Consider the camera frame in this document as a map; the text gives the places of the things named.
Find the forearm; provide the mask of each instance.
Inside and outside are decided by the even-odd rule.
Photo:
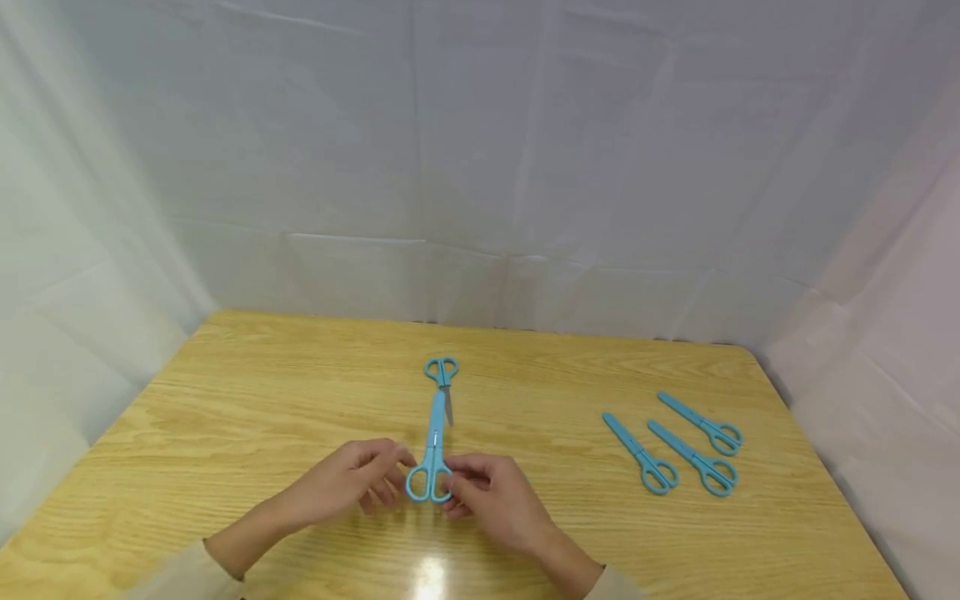
[[[603,566],[559,528],[544,539],[534,559],[560,593],[571,600],[585,598],[603,574]]]
[[[277,514],[275,503],[267,500],[204,540],[204,545],[224,571],[242,581],[267,551],[292,533]]]

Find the wooden table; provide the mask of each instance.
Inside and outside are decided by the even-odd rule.
[[[735,347],[221,312],[0,551],[2,598],[96,598],[285,487],[347,440],[422,457],[431,357],[455,356],[450,452],[510,454],[555,520],[649,598],[904,598],[755,358]],[[740,483],[708,494],[645,423],[701,450],[664,389],[746,438]],[[644,490],[610,411],[681,485]],[[544,577],[432,504],[359,511],[268,554],[275,598],[550,597]]]

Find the scissors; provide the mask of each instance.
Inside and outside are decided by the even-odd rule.
[[[432,367],[436,367],[437,371],[432,372]],[[450,379],[459,370],[460,365],[449,356],[428,360],[423,367],[426,376],[437,382],[437,393],[433,395],[433,404],[430,408],[430,426],[426,430],[426,453],[420,465],[407,473],[407,494],[415,502],[430,500],[441,504],[452,497],[450,492],[437,496],[437,476],[440,473],[445,473],[447,476],[453,474],[450,467],[444,463],[444,413],[446,413],[446,420],[452,426],[453,404],[450,401]],[[426,491],[423,495],[417,495],[410,487],[417,473],[426,475]]]
[[[680,483],[680,475],[677,473],[677,470],[673,468],[673,465],[654,458],[652,454],[647,452],[646,448],[640,445],[640,442],[638,442],[634,436],[630,435],[630,432],[620,424],[620,421],[610,413],[603,414],[603,422],[607,424],[620,443],[627,448],[627,451],[630,452],[634,456],[634,459],[640,464],[640,483],[643,484],[644,488],[649,490],[650,493],[664,495],[677,487]],[[654,483],[650,481],[651,478],[653,478],[657,485],[654,485]]]
[[[730,423],[718,423],[707,419],[667,392],[657,392],[657,397],[661,402],[680,413],[684,419],[703,429],[713,449],[724,456],[733,456],[743,445],[743,434]]]
[[[703,456],[655,420],[647,421],[647,427],[650,427],[650,431],[656,433],[658,438],[665,441],[677,454],[683,456],[691,465],[700,471],[700,481],[703,482],[708,492],[722,498],[730,495],[736,482],[740,480],[740,476],[736,473],[733,465],[722,458],[707,458]],[[723,468],[729,471],[730,474],[728,475],[717,468]],[[716,482],[716,485],[713,486],[710,482]]]

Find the finger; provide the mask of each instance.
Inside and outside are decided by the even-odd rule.
[[[449,511],[446,511],[446,517],[450,520],[457,520],[458,518],[464,518],[465,516],[472,516],[473,511],[466,504],[461,504],[458,507],[455,507]]]
[[[366,515],[373,514],[373,498],[370,497],[370,492],[364,492],[364,494],[360,496],[359,502],[360,508],[363,509]]]
[[[467,480],[469,480],[471,484],[473,484],[477,488],[480,488],[484,492],[490,489],[490,479],[488,479],[487,477],[484,477],[483,475],[480,475],[468,470],[455,470],[453,472],[460,475],[461,477],[465,477]]]
[[[444,457],[444,462],[450,469],[486,475],[488,479],[502,460],[502,456],[492,456],[491,454],[461,454]]]
[[[380,502],[383,502],[384,506],[393,507],[396,504],[396,496],[394,491],[390,489],[390,486],[387,485],[387,482],[380,480],[375,482],[371,489],[373,493],[376,494],[376,497],[380,498]]]
[[[355,467],[362,467],[371,460],[396,448],[396,442],[390,438],[377,438],[376,440],[360,440],[344,444],[354,461]]]
[[[407,478],[400,472],[400,469],[396,465],[393,465],[390,470],[387,471],[387,481],[389,481],[390,485],[394,486],[398,492],[407,492]]]
[[[454,473],[452,477],[446,479],[446,486],[450,493],[470,507],[483,502],[484,494],[486,494],[486,492],[474,486],[469,479],[458,473]]]
[[[360,473],[369,487],[373,485],[374,482],[386,477],[387,473],[391,468],[396,466],[396,463],[399,462],[400,457],[403,456],[404,453],[409,454],[405,446],[394,444],[393,447],[387,448],[377,454],[373,460],[364,467],[360,467],[357,472]]]
[[[418,464],[418,463],[417,463],[417,459],[414,458],[414,455],[411,454],[409,450],[406,451],[406,452],[404,452],[404,453],[402,453],[402,454],[400,454],[400,462],[401,462],[404,466],[409,467],[409,468],[416,467],[417,464]]]

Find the person's right hand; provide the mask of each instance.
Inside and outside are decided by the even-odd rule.
[[[564,596],[589,594],[604,567],[554,524],[514,459],[466,454],[444,461],[453,471],[447,516],[476,515],[491,540],[536,560]]]
[[[522,554],[535,554],[557,526],[530,483],[509,456],[465,454],[444,458],[453,470],[444,504],[451,519],[476,515],[491,540]]]

